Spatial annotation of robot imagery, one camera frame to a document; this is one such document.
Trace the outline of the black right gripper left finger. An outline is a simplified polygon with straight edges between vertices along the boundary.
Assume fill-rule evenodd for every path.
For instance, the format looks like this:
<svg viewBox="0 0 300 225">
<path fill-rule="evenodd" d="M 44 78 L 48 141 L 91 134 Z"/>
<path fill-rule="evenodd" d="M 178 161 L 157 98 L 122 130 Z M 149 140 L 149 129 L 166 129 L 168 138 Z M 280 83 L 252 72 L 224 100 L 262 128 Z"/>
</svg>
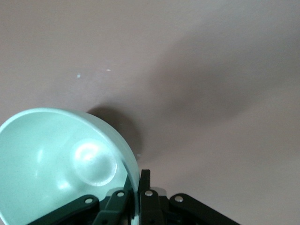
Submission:
<svg viewBox="0 0 300 225">
<path fill-rule="evenodd" d="M 115 191 L 99 200 L 84 195 L 28 223 L 28 225 L 130 225 L 130 193 Z"/>
</svg>

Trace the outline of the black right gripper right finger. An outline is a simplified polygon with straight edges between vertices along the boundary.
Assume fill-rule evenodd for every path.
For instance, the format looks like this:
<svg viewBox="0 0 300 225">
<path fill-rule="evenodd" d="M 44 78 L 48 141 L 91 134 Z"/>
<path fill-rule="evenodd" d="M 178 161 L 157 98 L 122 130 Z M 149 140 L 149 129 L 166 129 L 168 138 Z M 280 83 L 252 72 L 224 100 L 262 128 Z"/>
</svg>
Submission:
<svg viewBox="0 0 300 225">
<path fill-rule="evenodd" d="M 240 225 L 187 194 L 159 195 L 150 187 L 150 170 L 141 171 L 138 193 L 140 225 Z"/>
</svg>

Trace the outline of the green bowl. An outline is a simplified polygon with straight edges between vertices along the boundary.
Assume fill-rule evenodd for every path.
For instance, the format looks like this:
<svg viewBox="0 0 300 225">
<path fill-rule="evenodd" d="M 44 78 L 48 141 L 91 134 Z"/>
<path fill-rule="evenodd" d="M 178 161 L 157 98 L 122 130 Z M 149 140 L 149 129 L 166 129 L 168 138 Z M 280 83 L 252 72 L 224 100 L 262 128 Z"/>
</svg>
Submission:
<svg viewBox="0 0 300 225">
<path fill-rule="evenodd" d="M 35 108 L 0 126 L 5 225 L 27 225 L 84 195 L 103 200 L 126 182 L 137 197 L 136 159 L 119 132 L 96 116 Z"/>
</svg>

